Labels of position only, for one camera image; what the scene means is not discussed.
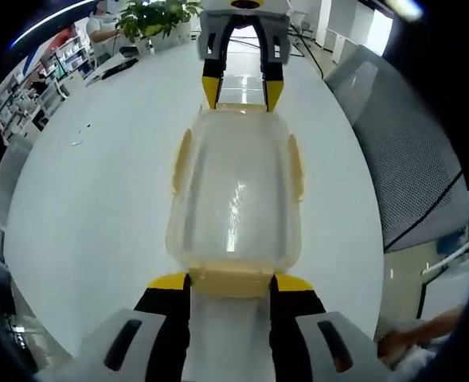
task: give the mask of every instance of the white table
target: white table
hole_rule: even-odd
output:
[[[291,57],[284,71],[277,112],[306,170],[302,253],[290,273],[372,336],[383,249],[369,171],[312,64]],[[150,281],[180,269],[165,248],[171,166],[204,100],[201,73],[192,44],[145,57],[73,93],[30,153],[5,257],[41,324],[72,355],[107,317],[133,308]]]

